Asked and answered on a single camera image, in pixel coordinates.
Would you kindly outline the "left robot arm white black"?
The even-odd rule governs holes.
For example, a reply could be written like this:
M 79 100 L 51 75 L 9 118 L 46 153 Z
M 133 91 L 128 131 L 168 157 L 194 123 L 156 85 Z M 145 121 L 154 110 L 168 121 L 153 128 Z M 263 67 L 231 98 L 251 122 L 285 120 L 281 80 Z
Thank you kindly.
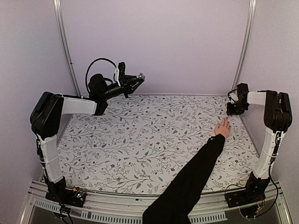
M 57 133 L 61 117 L 65 114 L 101 116 L 108 107 L 107 101 L 124 94 L 128 97 L 145 80 L 140 74 L 118 75 L 118 81 L 108 85 L 109 78 L 95 74 L 88 83 L 89 97 L 76 97 L 44 92 L 30 116 L 31 128 L 36 135 L 37 151 L 47 181 L 56 184 L 63 180 L 57 153 Z

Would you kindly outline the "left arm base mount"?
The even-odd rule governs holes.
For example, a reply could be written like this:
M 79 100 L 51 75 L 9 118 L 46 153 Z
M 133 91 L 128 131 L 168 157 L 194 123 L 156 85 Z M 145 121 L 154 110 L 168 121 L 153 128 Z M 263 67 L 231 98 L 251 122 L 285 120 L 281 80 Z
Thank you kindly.
M 64 178 L 57 183 L 46 180 L 46 184 L 48 186 L 46 199 L 83 208 L 86 199 L 86 191 L 84 189 L 81 189 L 80 187 L 67 189 Z

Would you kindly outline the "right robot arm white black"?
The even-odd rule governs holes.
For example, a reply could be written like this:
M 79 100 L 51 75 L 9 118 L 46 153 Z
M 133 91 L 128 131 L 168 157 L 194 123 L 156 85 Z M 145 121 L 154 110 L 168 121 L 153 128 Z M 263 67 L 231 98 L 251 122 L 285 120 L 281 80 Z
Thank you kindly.
M 228 98 L 228 116 L 241 115 L 250 105 L 264 107 L 265 139 L 253 175 L 256 179 L 267 179 L 278 156 L 280 144 L 292 123 L 289 95 L 271 90 L 250 91 L 247 84 L 241 83 L 236 89 L 228 92 Z

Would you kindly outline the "person's bare hand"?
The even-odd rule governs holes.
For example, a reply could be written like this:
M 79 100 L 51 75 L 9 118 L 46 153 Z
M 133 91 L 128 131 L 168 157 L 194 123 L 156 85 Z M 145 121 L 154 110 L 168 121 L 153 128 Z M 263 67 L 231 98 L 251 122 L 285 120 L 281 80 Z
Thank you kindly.
M 215 136 L 220 134 L 225 138 L 227 138 L 230 135 L 230 132 L 231 132 L 231 125 L 227 118 L 223 119 L 221 123 L 218 123 L 214 130 Z

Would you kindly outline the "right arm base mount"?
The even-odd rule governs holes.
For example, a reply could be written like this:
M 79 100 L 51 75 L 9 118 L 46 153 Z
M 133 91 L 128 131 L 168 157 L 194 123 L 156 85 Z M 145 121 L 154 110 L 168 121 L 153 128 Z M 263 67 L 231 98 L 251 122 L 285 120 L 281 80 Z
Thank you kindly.
M 256 218 L 258 213 L 264 206 L 265 190 L 270 182 L 270 178 L 260 179 L 250 174 L 245 188 L 243 190 L 230 193 L 225 192 L 225 199 L 229 208 L 245 206 L 240 209 L 240 213 L 244 218 Z

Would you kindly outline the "black sleeved forearm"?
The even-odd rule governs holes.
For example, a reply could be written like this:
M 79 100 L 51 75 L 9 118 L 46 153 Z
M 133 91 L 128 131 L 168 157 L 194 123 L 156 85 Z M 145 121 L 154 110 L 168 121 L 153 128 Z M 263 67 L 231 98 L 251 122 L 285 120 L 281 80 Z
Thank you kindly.
M 189 224 L 189 213 L 201 193 L 223 151 L 225 137 L 221 134 L 207 143 L 180 170 L 166 190 L 143 213 L 144 224 Z

